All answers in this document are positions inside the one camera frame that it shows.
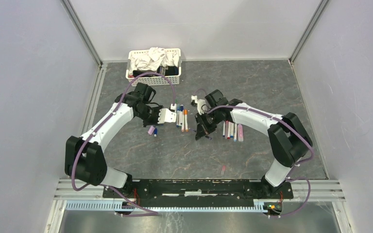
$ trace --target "pink marker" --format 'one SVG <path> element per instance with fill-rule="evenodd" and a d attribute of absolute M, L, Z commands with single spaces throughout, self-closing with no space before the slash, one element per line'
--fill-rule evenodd
<path fill-rule="evenodd" d="M 242 125 L 238 124 L 238 142 L 244 141 L 244 131 L 242 130 Z"/>

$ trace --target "gray marble floor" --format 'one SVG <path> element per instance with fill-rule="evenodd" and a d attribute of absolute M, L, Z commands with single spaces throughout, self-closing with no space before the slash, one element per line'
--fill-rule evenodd
<path fill-rule="evenodd" d="M 114 99 L 128 85 L 124 78 L 125 63 L 110 63 L 102 86 L 95 121 L 110 109 Z M 190 110 L 189 127 L 196 123 L 197 110 L 190 106 L 190 96 L 198 88 L 207 92 L 219 89 L 227 99 L 240 99 L 249 105 L 285 115 L 293 112 L 305 125 L 311 126 L 301 93 L 287 61 L 202 61 L 183 62 L 180 84 L 175 86 L 178 103 Z M 169 107 L 172 92 L 169 86 L 154 86 L 154 101 Z M 244 142 L 222 137 L 222 126 L 212 133 L 213 140 L 195 141 L 194 133 L 182 133 L 175 124 L 158 128 L 158 137 L 149 136 L 139 118 L 126 124 L 105 150 L 109 166 L 132 174 L 134 178 L 261 178 L 273 162 L 268 138 L 244 127 Z M 320 153 L 293 174 L 309 178 L 325 178 Z M 226 171 L 221 176 L 222 166 Z"/>

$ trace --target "marker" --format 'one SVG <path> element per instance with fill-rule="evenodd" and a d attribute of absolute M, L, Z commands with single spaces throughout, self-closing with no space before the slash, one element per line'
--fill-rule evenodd
<path fill-rule="evenodd" d="M 234 124 L 234 142 L 237 141 L 237 124 Z"/>
<path fill-rule="evenodd" d="M 244 141 L 244 132 L 242 130 L 242 125 L 238 124 L 238 141 L 243 142 Z"/>
<path fill-rule="evenodd" d="M 180 114 L 180 111 L 179 111 L 179 106 L 178 106 L 178 108 L 176 109 L 176 116 L 177 116 L 177 118 L 176 118 L 176 127 L 177 128 L 179 128 L 179 114 Z"/>
<path fill-rule="evenodd" d="M 182 127 L 182 123 L 184 122 L 184 105 L 181 104 L 180 109 L 179 109 L 179 126 Z"/>
<path fill-rule="evenodd" d="M 228 122 L 228 130 L 229 130 L 229 137 L 234 138 L 234 124 L 232 122 Z"/>
<path fill-rule="evenodd" d="M 185 131 L 188 132 L 188 110 L 187 109 L 184 110 L 184 116 L 185 116 L 185 119 L 184 119 Z"/>
<path fill-rule="evenodd" d="M 230 135 L 229 135 L 229 129 L 228 129 L 228 128 L 229 128 L 229 121 L 226 120 L 226 121 L 225 121 L 225 138 L 226 138 L 226 139 L 229 139 L 229 136 L 230 136 Z"/>
<path fill-rule="evenodd" d="M 185 124 L 185 109 L 182 111 L 182 113 L 181 113 L 181 115 L 182 115 L 182 128 L 181 128 L 181 131 L 183 132 L 183 131 L 185 131 L 185 126 L 186 126 L 186 124 Z"/>
<path fill-rule="evenodd" d="M 225 137 L 225 121 L 222 124 L 222 136 Z"/>

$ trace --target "small white part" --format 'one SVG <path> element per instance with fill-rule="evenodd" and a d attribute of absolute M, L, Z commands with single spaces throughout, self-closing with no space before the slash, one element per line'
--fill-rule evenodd
<path fill-rule="evenodd" d="M 158 124 L 163 124 L 165 122 L 176 122 L 176 113 L 171 112 L 168 108 L 162 108 L 159 110 Z"/>
<path fill-rule="evenodd" d="M 234 123 L 234 142 L 237 141 L 237 128 L 238 128 L 238 125 L 236 123 Z"/>
<path fill-rule="evenodd" d="M 291 171 L 290 167 L 286 167 L 274 159 L 271 168 L 265 174 L 265 179 L 274 187 L 279 186 Z"/>
<path fill-rule="evenodd" d="M 222 124 L 222 136 L 225 137 L 225 121 Z"/>
<path fill-rule="evenodd" d="M 237 106 L 244 107 L 246 109 L 252 108 L 251 106 L 247 105 L 246 103 L 240 103 L 240 104 L 237 104 Z M 268 113 L 268 112 L 265 112 L 265 111 L 262 111 L 262 110 L 259 110 L 259 109 L 256 109 L 256 108 L 252 108 L 252 109 L 255 109 L 255 110 L 263 112 L 263 113 L 266 113 L 268 115 L 271 115 L 272 117 L 282 119 L 282 115 Z M 273 120 L 270 117 L 265 117 L 265 116 L 262 116 L 260 114 L 250 112 L 250 111 L 247 111 L 247 110 L 244 110 L 244 109 L 233 109 L 231 111 L 231 116 L 232 116 L 232 120 L 235 123 L 249 126 L 256 131 L 260 131 L 261 133 L 265 134 L 266 136 L 268 136 L 268 129 L 270 128 L 270 126 L 278 123 L 278 121 Z"/>
<path fill-rule="evenodd" d="M 176 111 L 176 103 L 172 103 L 170 109 Z"/>
<path fill-rule="evenodd" d="M 126 182 L 128 175 L 122 171 L 118 171 L 111 167 L 106 168 L 106 175 L 102 184 L 106 184 L 115 188 L 122 188 Z"/>
<path fill-rule="evenodd" d="M 199 100 L 198 96 L 191 96 L 191 101 L 194 101 L 197 104 L 197 110 L 200 115 L 208 111 L 208 105 L 206 104 L 206 100 Z"/>
<path fill-rule="evenodd" d="M 184 194 L 185 197 L 200 196 L 200 195 L 202 195 L 202 190 L 200 189 L 198 189 L 197 191 L 185 191 L 185 194 Z"/>

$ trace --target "pink eraser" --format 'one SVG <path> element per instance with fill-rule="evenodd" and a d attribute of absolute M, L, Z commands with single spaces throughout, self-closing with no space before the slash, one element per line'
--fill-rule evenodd
<path fill-rule="evenodd" d="M 149 135 L 152 135 L 154 130 L 155 130 L 155 127 L 151 125 L 151 126 L 149 127 L 148 134 L 149 134 Z"/>
<path fill-rule="evenodd" d="M 242 125 L 238 124 L 238 141 L 243 142 L 244 141 L 244 131 L 242 130 Z"/>

